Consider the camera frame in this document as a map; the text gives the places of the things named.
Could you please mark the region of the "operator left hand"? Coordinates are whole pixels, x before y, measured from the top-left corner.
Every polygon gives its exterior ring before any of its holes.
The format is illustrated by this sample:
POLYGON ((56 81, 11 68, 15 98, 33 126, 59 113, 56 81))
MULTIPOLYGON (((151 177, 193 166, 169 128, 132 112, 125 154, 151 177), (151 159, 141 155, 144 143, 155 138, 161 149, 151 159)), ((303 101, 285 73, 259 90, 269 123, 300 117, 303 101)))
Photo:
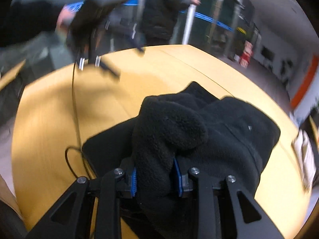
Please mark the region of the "operator left hand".
POLYGON ((68 32, 70 23, 73 21, 76 12, 70 10, 67 6, 64 6, 59 13, 56 23, 56 30, 68 32))

